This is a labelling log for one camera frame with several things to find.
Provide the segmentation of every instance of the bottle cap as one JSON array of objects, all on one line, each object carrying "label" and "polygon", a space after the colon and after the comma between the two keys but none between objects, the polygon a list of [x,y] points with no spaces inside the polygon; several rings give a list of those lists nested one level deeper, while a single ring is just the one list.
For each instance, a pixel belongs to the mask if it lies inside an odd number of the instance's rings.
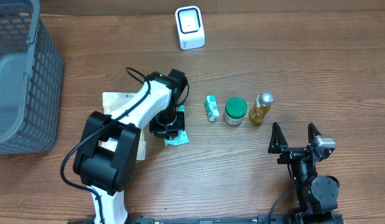
[{"label": "bottle cap", "polygon": [[271,93],[263,93],[257,99],[258,99],[258,102],[256,101],[256,103],[258,103],[261,106],[270,106],[272,101],[274,100]]},{"label": "bottle cap", "polygon": [[232,119],[243,118],[247,110],[248,105],[240,97],[231,98],[225,105],[225,113]]}]

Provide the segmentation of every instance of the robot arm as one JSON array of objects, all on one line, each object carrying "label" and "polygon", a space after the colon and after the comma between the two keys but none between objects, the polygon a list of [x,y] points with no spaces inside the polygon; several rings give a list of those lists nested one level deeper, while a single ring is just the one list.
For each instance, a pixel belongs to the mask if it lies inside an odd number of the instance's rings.
[{"label": "robot arm", "polygon": [[[151,90],[144,101],[105,133],[82,145],[73,163],[73,171],[80,175],[81,182],[100,195],[106,224],[123,224],[127,220],[124,189],[134,173],[141,129],[149,123],[150,132],[156,136],[172,138],[179,129],[185,128],[183,113],[181,115],[175,111],[176,102],[188,83],[184,73],[172,70],[169,76],[164,76],[154,72],[147,80]],[[144,82],[136,96],[110,115],[97,111],[92,113],[87,119],[81,141],[135,105],[147,90],[148,84]],[[107,149],[98,145],[98,141],[108,141],[110,138],[118,141],[116,147]],[[92,196],[96,217],[94,221],[83,223],[100,224],[100,207],[96,196]]]}]

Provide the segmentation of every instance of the wooden surface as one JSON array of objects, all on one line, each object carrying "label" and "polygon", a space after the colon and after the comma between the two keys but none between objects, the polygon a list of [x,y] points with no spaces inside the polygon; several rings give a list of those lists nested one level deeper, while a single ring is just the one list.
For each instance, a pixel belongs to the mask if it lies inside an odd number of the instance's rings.
[{"label": "wooden surface", "polygon": [[[290,146],[305,146],[313,122],[337,143],[320,175],[340,181],[345,223],[385,223],[385,11],[208,14],[206,45],[181,51],[174,17],[44,18],[65,61],[56,147],[48,154],[0,156],[0,223],[65,223],[94,216],[89,193],[60,179],[65,154],[85,121],[102,111],[104,91],[140,84],[145,74],[187,74],[190,144],[165,147],[146,135],[147,157],[126,190],[132,217],[248,217],[267,213],[292,187],[286,166],[267,147],[277,121]],[[249,107],[269,91],[274,104],[260,127],[207,119],[214,94],[221,112],[234,96]],[[66,174],[75,182],[73,159]],[[289,197],[275,213],[295,206]]]},{"label": "wooden surface", "polygon": [[68,16],[174,14],[196,5],[202,13],[385,10],[385,0],[41,0],[42,13]]}]

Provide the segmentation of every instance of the jar with green lid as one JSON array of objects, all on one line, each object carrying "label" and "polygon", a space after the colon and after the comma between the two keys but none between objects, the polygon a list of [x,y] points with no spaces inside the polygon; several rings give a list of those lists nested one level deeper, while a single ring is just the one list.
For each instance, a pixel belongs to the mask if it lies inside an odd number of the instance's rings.
[{"label": "jar with green lid", "polygon": [[248,105],[240,97],[234,97],[228,100],[225,105],[224,120],[228,124],[237,125],[242,122],[244,115],[248,110]]}]

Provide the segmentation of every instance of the blue basket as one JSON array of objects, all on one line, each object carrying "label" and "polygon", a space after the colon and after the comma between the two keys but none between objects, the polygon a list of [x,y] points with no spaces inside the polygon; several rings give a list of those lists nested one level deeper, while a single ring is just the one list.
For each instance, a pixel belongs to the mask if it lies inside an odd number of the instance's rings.
[{"label": "blue basket", "polygon": [[0,1],[0,154],[53,148],[62,81],[39,1]]}]

